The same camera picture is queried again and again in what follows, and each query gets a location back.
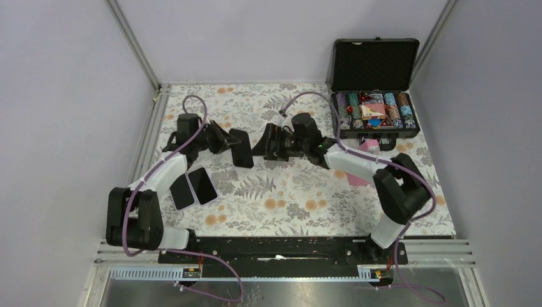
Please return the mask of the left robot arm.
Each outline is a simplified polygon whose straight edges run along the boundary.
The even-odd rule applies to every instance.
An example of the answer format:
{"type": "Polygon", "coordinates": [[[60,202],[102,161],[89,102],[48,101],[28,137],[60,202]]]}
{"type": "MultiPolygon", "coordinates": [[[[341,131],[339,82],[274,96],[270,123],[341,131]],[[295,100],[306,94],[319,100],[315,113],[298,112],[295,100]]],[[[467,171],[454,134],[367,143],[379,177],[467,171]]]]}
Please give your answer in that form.
{"type": "Polygon", "coordinates": [[[135,250],[174,249],[180,261],[189,263],[196,259],[198,246],[189,240],[188,229],[164,226],[159,201],[200,152],[221,154],[241,140],[194,113],[179,115],[176,126],[158,161],[128,187],[109,193],[105,238],[111,246],[135,250]]]}

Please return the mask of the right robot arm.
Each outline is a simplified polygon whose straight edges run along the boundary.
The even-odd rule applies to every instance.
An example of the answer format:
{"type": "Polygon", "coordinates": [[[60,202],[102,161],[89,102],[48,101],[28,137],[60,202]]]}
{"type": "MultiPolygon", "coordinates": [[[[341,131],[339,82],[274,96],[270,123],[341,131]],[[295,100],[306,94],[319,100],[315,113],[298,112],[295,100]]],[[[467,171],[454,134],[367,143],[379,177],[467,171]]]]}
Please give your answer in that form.
{"type": "Polygon", "coordinates": [[[433,194],[408,155],[385,159],[344,146],[337,139],[324,137],[309,113],[289,116],[279,125],[266,124],[252,154],[268,161],[306,158],[315,166],[342,171],[373,184],[383,216],[369,235],[366,253],[377,264],[392,255],[391,245],[433,194]]]}

